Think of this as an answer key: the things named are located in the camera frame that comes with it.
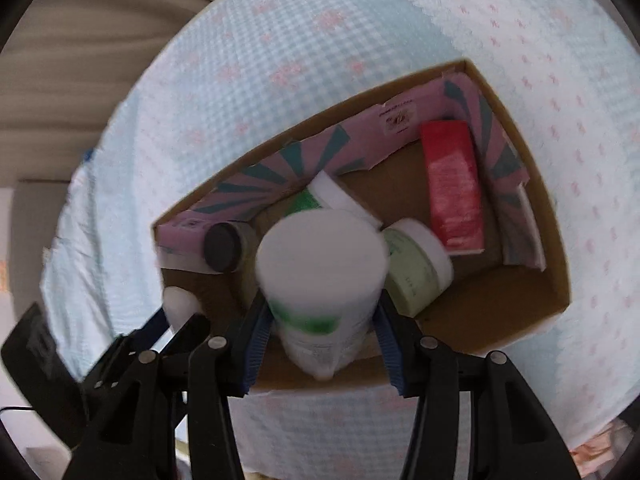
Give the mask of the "black lid small jar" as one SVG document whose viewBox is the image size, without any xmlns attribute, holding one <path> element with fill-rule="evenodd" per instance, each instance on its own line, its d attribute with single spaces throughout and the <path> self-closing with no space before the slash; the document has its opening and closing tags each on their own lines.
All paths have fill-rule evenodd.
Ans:
<svg viewBox="0 0 640 480">
<path fill-rule="evenodd" d="M 232 273 L 242 266 L 257 244 L 255 230 L 246 222 L 218 222 L 203 238 L 202 254 L 215 273 Z"/>
</svg>

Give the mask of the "white medicine bottle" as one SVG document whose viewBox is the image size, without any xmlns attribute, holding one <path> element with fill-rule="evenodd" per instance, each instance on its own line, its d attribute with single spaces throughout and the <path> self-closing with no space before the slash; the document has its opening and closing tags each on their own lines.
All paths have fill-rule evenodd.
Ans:
<svg viewBox="0 0 640 480">
<path fill-rule="evenodd" d="M 378 228 L 334 209 L 284 217 L 262 238 L 255 259 L 286 355 L 317 380 L 356 358 L 387 272 Z"/>
</svg>

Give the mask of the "pale green lid jar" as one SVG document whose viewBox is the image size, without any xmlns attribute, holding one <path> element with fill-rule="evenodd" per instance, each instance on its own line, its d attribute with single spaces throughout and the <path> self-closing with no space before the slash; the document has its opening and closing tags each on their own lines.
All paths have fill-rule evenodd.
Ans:
<svg viewBox="0 0 640 480">
<path fill-rule="evenodd" d="M 422 222 L 405 218 L 382 231 L 390 253 L 385 289 L 401 315 L 415 318 L 452 283 L 445 247 Z"/>
</svg>

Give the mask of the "red marubi box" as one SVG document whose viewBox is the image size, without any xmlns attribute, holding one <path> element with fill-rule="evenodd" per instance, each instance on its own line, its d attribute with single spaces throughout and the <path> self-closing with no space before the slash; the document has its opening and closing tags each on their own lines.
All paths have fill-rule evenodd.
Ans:
<svg viewBox="0 0 640 480">
<path fill-rule="evenodd" d="M 468 124 L 433 120 L 419 133 L 432 231 L 450 255 L 484 252 L 482 191 Z"/>
</svg>

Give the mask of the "white earbuds case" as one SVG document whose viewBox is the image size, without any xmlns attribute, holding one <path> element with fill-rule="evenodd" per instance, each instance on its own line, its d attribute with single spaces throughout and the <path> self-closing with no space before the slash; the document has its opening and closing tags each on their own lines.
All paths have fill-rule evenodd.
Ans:
<svg viewBox="0 0 640 480">
<path fill-rule="evenodd" d="M 163 291 L 163 310 L 170 328 L 177 333 L 192 315 L 201 313 L 198 297 L 177 286 L 168 286 Z"/>
</svg>

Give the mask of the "open cardboard box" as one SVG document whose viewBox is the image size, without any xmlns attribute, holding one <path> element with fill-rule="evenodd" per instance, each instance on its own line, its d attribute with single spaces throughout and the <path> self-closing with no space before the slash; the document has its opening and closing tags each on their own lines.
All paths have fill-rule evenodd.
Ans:
<svg viewBox="0 0 640 480">
<path fill-rule="evenodd" d="M 482 190 L 484 248 L 452 259 L 454 284 L 418 317 L 427 333 L 471 354 L 518 341 L 570 303 L 565 252 L 549 193 L 521 133 L 468 60 L 405 76 L 330 107 L 232 162 L 154 226 L 164 277 L 194 290 L 218 327 L 253 299 L 253 275 L 206 266 L 206 226 L 244 221 L 265 234 L 319 172 L 332 174 L 383 226 L 430 223 L 420 128 L 470 130 Z"/>
</svg>

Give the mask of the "light blue patterned bedsheet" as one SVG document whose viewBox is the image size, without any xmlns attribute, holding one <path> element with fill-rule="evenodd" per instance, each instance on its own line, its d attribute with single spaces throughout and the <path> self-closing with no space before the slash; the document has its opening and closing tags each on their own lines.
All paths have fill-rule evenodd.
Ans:
<svg viewBox="0 0 640 480">
<path fill-rule="evenodd" d="M 158 308 L 152 225 L 284 130 L 466 58 L 506 106 L 558 216 L 572 301 L 508 353 L 565 441 L 639 392 L 639 55 L 594 0 L 215 0 L 160 52 L 75 172 L 41 282 L 83 378 Z"/>
</svg>

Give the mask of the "beige curtain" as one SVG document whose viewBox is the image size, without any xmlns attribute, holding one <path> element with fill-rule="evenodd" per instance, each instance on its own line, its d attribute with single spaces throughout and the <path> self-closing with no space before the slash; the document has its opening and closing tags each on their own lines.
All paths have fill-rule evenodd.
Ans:
<svg viewBox="0 0 640 480">
<path fill-rule="evenodd" d="M 66 180 L 114 108 L 213 0 L 34 0 L 1 52 L 1 184 Z"/>
</svg>

